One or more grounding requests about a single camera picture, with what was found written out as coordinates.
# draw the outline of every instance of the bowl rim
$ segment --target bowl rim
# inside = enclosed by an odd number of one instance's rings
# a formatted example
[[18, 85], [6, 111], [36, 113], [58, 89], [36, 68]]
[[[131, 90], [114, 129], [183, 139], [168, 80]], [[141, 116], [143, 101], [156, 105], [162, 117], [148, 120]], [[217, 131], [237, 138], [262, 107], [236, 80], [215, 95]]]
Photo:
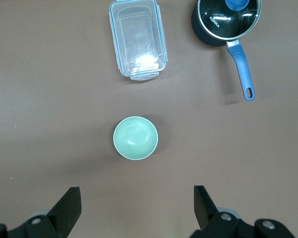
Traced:
[[[117, 128], [120, 126], [121, 123], [123, 123], [123, 122], [126, 121], [126, 120], [132, 119], [132, 118], [143, 119], [143, 120], [146, 120], [147, 122], [149, 122], [149, 124], [154, 128], [154, 131], [155, 131], [155, 134], [156, 134], [156, 137], [157, 137], [157, 140], [156, 140], [156, 143], [155, 143], [155, 146], [154, 146], [153, 150], [152, 150], [148, 155], [146, 155], [146, 156], [144, 156], [144, 157], [142, 157], [142, 158], [139, 158], [139, 159], [132, 159], [132, 158], [129, 158], [129, 157], [123, 155], [123, 154], [118, 150], [118, 148], [117, 148], [117, 146], [116, 146], [116, 143], [115, 143], [115, 134], [116, 134]], [[128, 118], [123, 119], [121, 122], [118, 123], [118, 125], [116, 126], [116, 128], [115, 128], [115, 130], [114, 130], [114, 134], [113, 134], [113, 142], [114, 142], [115, 149], [117, 150], [117, 152], [118, 152], [121, 156], [123, 156], [123, 157], [125, 157], [126, 159], [129, 159], [129, 160], [143, 160], [143, 159], [147, 158], [147, 157], [150, 156], [150, 155], [155, 151], [155, 149], [157, 148], [158, 141], [159, 141], [158, 131], [157, 131], [157, 129], [155, 128], [154, 124], [153, 124], [150, 120], [148, 120], [147, 118], [140, 117], [140, 116], [132, 116], [132, 117], [128, 117]]]

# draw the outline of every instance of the bowl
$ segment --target bowl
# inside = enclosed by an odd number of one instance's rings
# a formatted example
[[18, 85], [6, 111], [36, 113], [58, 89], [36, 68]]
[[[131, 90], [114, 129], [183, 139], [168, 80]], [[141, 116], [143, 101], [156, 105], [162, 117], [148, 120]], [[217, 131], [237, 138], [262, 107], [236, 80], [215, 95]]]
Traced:
[[129, 117], [117, 125], [113, 139], [116, 150], [123, 157], [142, 160], [156, 149], [158, 132], [148, 119]]

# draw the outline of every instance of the clear food container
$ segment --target clear food container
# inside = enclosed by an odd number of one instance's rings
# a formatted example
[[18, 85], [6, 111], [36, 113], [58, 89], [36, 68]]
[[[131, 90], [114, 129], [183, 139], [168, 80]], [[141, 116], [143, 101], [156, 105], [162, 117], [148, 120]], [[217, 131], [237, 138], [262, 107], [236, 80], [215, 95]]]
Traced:
[[109, 7], [118, 68], [133, 80], [159, 75], [168, 61], [155, 0], [117, 0]]

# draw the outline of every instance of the pot lid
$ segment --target pot lid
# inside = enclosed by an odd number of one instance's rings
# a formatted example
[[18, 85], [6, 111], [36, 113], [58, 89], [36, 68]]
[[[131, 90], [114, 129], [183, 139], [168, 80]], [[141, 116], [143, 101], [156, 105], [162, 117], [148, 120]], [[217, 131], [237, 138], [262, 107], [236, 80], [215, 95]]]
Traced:
[[247, 34], [258, 21], [261, 0], [199, 0], [198, 15], [211, 36], [225, 41]]

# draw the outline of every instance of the handle hole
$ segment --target handle hole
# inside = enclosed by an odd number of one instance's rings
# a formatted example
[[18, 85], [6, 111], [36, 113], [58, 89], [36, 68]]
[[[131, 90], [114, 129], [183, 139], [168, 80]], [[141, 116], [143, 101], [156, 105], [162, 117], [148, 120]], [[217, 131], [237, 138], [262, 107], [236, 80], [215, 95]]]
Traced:
[[246, 89], [246, 93], [247, 93], [247, 97], [248, 98], [252, 98], [253, 97], [253, 92], [251, 88], [247, 88]]

